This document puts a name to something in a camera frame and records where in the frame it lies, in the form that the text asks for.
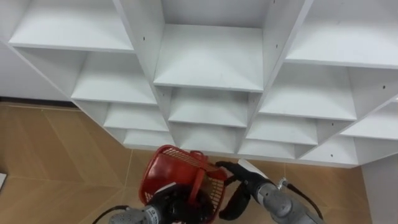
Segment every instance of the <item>vertical divider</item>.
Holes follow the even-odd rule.
[[[261,97],[253,93],[249,97],[248,126],[235,152],[242,146],[312,3],[313,0],[270,1],[262,26],[264,92]]]
[[[172,91],[154,86],[165,21],[161,0],[113,0],[174,142],[169,123]]]

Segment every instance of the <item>white shelf board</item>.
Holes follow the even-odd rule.
[[[236,128],[175,123],[172,130],[182,149],[223,153],[233,153],[236,149]]]
[[[260,113],[356,120],[347,69],[283,64]]]
[[[82,100],[75,100],[74,103],[100,126],[104,124],[108,112],[108,103]]]
[[[72,98],[156,105],[134,54],[90,52]]]
[[[316,120],[311,118],[259,114],[246,138],[316,145],[317,124]]]
[[[263,90],[262,30],[166,24],[154,83]]]
[[[246,127],[248,95],[237,91],[175,88],[169,121]]]
[[[105,127],[169,131],[157,106],[112,103],[106,116]]]
[[[294,144],[252,139],[243,141],[238,154],[295,159]]]
[[[398,103],[390,103],[341,133],[344,136],[398,140]]]
[[[398,68],[397,8],[395,0],[315,1],[286,61]]]
[[[140,148],[140,146],[160,147],[165,144],[174,145],[174,141],[167,131],[129,129],[123,144],[127,147],[136,148]]]
[[[18,47],[133,51],[109,0],[32,0],[9,43]]]
[[[300,158],[307,161],[358,165],[354,139],[337,136],[317,146]]]

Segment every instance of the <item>white wall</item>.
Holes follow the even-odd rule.
[[[0,96],[69,101],[1,41]]]
[[[398,155],[362,166],[372,221],[398,223]]]

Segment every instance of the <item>red plastic basket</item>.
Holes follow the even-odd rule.
[[[143,204],[147,204],[160,188],[173,182],[192,186],[189,203],[195,201],[196,195],[206,178],[207,188],[213,203],[213,216],[216,218],[224,197],[225,171],[207,162],[207,157],[198,151],[186,152],[175,146],[164,145],[158,148],[148,163],[144,178],[139,189],[139,197]]]

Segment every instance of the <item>floor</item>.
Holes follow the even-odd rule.
[[[0,172],[9,174],[0,192],[0,223],[86,224],[113,205],[141,207],[137,191],[151,155],[123,148],[76,109],[0,103]],[[252,162],[274,182],[286,176],[317,203],[327,223],[371,223],[360,167]],[[228,189],[224,202],[232,193]],[[273,222],[251,200],[230,223]]]

